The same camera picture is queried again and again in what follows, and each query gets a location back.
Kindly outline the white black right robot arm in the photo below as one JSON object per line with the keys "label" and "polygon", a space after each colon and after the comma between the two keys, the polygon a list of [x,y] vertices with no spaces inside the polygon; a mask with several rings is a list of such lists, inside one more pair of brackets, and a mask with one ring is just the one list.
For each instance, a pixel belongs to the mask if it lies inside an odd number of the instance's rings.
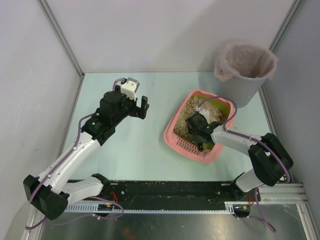
{"label": "white black right robot arm", "polygon": [[222,145],[248,156],[252,169],[240,174],[231,183],[243,193],[262,185],[273,187],[283,176],[290,181],[289,170],[294,165],[292,158],[280,140],[272,133],[264,136],[247,135],[227,128],[197,112],[187,120],[188,131],[198,150],[204,150],[204,144]]}

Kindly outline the black slotted litter scoop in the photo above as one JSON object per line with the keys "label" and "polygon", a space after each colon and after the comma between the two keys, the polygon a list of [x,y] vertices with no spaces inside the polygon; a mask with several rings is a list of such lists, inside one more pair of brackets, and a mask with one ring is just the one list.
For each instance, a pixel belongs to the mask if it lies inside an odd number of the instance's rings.
{"label": "black slotted litter scoop", "polygon": [[204,150],[211,150],[214,147],[214,142],[209,134],[192,134],[192,142],[197,145],[200,152]]}

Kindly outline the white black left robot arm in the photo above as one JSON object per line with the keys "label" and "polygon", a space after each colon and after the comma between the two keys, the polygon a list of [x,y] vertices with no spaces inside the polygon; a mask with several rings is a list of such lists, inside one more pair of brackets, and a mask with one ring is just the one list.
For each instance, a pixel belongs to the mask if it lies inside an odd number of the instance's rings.
{"label": "white black left robot arm", "polygon": [[92,114],[79,120],[73,145],[38,176],[23,180],[27,200],[46,219],[57,219],[66,208],[86,198],[94,198],[109,187],[109,180],[95,173],[85,180],[69,183],[70,177],[90,154],[101,147],[126,117],[145,119],[148,98],[142,96],[141,105],[118,90],[108,91]]}

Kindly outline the pink and green litter box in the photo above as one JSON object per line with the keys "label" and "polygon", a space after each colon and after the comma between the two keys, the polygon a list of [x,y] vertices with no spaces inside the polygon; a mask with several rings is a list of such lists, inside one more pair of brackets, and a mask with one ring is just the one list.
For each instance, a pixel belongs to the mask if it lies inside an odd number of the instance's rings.
{"label": "pink and green litter box", "polygon": [[178,117],[188,99],[190,99],[192,96],[201,96],[205,98],[205,100],[198,107],[201,107],[201,105],[209,100],[213,100],[213,105],[227,114],[227,119],[224,123],[215,121],[215,127],[222,126],[223,124],[226,124],[226,127],[228,128],[233,126],[235,120],[232,115],[235,113],[235,107],[231,101],[219,97],[213,93],[195,89],[183,100],[180,107],[171,118],[164,131],[164,142],[174,151],[186,158],[205,164],[212,163],[218,158],[222,149],[224,148],[222,145],[214,143],[214,147],[211,150],[205,149],[204,151],[199,151],[194,142],[184,140],[174,133],[174,126],[178,120]]}

